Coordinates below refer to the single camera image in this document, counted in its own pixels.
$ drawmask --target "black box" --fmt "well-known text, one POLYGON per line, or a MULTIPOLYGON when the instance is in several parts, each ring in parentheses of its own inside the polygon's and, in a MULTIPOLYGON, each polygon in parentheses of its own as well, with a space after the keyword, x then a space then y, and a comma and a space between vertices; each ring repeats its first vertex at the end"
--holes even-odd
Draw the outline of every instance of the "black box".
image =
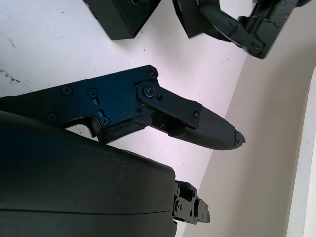
MULTIPOLYGON (((221 34, 199 12, 197 0, 172 0, 176 14, 189 38, 201 33, 221 38, 221 34)), ((219 0, 204 0, 220 8, 219 0)))
POLYGON ((112 40, 136 37, 161 0, 84 0, 112 40))

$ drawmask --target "white table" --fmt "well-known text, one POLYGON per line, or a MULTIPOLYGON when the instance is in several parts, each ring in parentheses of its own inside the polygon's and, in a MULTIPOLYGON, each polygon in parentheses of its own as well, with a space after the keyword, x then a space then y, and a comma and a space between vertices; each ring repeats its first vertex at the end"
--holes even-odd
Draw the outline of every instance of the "white table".
MULTIPOLYGON (((248 15, 252 2, 223 0, 222 8, 248 15)), ((162 0, 135 39, 118 41, 81 0, 0 1, 0 97, 151 64, 162 87, 224 117, 245 58, 243 50, 207 35, 188 39, 171 0, 162 0)), ((82 126, 73 131, 88 135, 82 126)), ((151 128, 111 145, 171 166, 178 180, 196 188, 212 154, 151 128)))

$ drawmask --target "robotic arm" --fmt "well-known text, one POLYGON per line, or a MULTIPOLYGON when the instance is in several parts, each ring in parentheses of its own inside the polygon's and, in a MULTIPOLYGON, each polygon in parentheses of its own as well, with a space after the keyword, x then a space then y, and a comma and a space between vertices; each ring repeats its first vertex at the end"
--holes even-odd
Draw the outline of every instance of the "robotic arm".
POLYGON ((245 142, 157 76, 144 66, 0 99, 0 236, 174 237, 174 220, 210 222, 170 167, 106 145, 146 126, 219 150, 245 142), (63 129, 76 124, 99 142, 63 129))
POLYGON ((238 20, 220 9, 219 0, 173 0, 173 3, 188 37, 206 33, 264 59, 293 9, 310 1, 257 0, 251 15, 238 20))

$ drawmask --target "black plastic housing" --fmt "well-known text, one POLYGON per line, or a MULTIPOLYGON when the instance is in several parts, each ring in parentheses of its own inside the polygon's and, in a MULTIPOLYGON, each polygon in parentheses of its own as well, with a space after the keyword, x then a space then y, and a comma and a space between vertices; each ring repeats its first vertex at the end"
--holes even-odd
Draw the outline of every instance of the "black plastic housing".
POLYGON ((172 168, 0 111, 0 236, 167 236, 172 168))
POLYGON ((135 38, 161 0, 84 0, 112 40, 135 38))

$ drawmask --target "black bracket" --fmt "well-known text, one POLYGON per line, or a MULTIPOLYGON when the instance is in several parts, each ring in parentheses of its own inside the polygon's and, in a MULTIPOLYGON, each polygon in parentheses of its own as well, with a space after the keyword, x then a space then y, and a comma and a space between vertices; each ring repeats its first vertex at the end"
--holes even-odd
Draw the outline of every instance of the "black bracket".
POLYGON ((138 85, 137 95, 143 105, 149 105, 163 113, 172 115, 192 129, 198 128, 199 119, 195 113, 201 112, 203 106, 200 103, 184 99, 149 81, 138 85))
POLYGON ((190 224, 210 222, 208 205, 198 198, 198 191, 190 183, 176 181, 174 186, 173 216, 190 224))

